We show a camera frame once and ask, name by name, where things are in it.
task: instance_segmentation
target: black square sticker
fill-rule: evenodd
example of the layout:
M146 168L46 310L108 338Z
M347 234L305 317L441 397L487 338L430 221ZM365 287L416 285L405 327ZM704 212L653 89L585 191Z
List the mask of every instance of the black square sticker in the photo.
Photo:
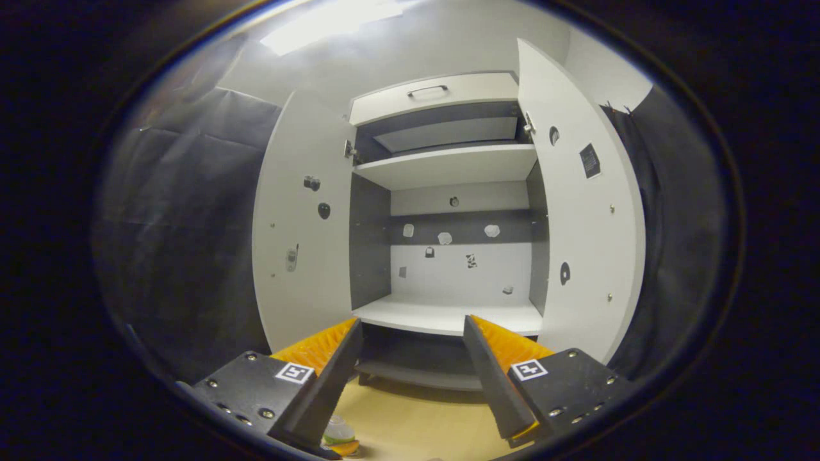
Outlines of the black square sticker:
M528 379L542 377L548 372L541 366L538 360L532 359L526 362L514 363L511 365L512 371L518 377L519 381L526 381Z
M584 163L586 179L601 174L601 163L598 161L598 154L595 153L592 144L588 144L581 150L581 161Z
M288 363L276 373L276 377L296 384L304 384L311 373L313 373L313 368L298 365L297 363Z

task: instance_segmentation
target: cabinet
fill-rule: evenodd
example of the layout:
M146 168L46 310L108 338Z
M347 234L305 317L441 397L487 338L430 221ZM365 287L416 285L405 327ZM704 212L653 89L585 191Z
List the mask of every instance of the cabinet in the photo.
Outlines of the cabinet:
M377 332L362 371L474 389L469 370L451 380L440 366L472 313L608 361L643 272L635 175L572 78L523 40L519 59L518 81L488 72L399 84L354 99L347 120L291 95L253 217L271 349L352 313ZM408 348L386 344L385 330L408 345L441 345L431 362L444 355L427 370L407 367Z

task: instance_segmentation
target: ceiling light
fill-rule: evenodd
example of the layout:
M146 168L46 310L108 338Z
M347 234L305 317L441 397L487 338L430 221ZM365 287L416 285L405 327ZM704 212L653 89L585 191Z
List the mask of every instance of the ceiling light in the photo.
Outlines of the ceiling light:
M332 35L350 34L362 24L401 14L402 8L391 0L337 0L281 26L261 42L282 56Z

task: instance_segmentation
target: floor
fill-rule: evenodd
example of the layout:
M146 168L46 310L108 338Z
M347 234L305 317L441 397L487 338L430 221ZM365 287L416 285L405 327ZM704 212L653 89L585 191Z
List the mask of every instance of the floor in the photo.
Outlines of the floor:
M490 407L478 392L377 377L360 386L357 379L345 386L335 414L355 430L362 459L477 461L514 451L499 436Z

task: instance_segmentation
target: open cabinet door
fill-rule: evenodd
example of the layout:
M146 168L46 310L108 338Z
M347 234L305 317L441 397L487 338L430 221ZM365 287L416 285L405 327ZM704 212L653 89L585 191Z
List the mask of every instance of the open cabinet door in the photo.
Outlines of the open cabinet door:
M579 348L606 364L629 327L644 273L635 172L605 114L557 62L521 39L518 58L518 102L534 128L549 214L538 342L555 351Z
M344 146L355 139L341 114L294 92L267 145L253 208L253 284L274 352L351 317L353 159Z

